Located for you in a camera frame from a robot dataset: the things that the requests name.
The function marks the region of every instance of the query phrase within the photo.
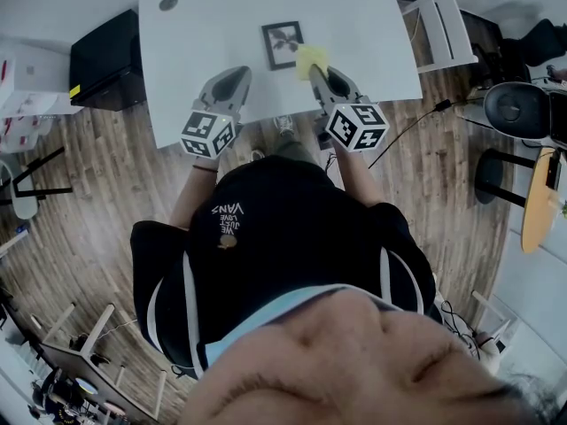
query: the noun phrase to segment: framed photo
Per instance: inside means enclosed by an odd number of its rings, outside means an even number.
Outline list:
[[[266,43],[270,71],[295,67],[298,47],[303,44],[299,22],[265,25],[262,27],[262,33]]]

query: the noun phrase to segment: black t-shirt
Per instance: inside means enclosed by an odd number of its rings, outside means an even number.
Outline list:
[[[135,306],[144,336],[146,310],[163,279],[167,288],[159,289],[156,311],[167,312],[157,316],[158,328],[172,334],[177,329],[179,345],[187,339],[181,323],[185,251],[202,344],[222,339],[271,300],[302,287],[346,283],[381,296],[383,246],[411,269],[425,312],[435,296],[431,268],[398,208],[367,208],[337,189],[320,167],[276,156],[227,174],[195,212],[189,232],[140,222],[131,245]],[[415,310],[414,284],[397,259],[391,259],[391,273],[392,302]],[[175,360],[185,355],[189,363],[185,349],[172,354],[176,345],[170,342],[164,352]]]

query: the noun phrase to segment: round hole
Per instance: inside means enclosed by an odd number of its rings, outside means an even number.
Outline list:
[[[179,0],[162,0],[161,2],[159,2],[159,8],[162,11],[173,10],[175,8],[175,6],[177,5],[178,1]]]

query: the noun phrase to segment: stool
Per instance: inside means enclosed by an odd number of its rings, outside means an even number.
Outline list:
[[[524,166],[533,169],[535,160],[519,158],[512,154],[499,152],[490,149],[485,151],[480,157],[475,175],[475,195],[477,200],[483,205],[492,202],[496,197],[500,197],[514,205],[525,207],[525,198],[501,188],[504,179],[504,165],[502,162],[509,162],[517,166]]]

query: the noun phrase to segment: yellow sponge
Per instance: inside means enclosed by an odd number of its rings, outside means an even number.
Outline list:
[[[308,81],[312,65],[319,66],[325,76],[329,77],[329,53],[322,47],[300,44],[296,57],[298,79]]]

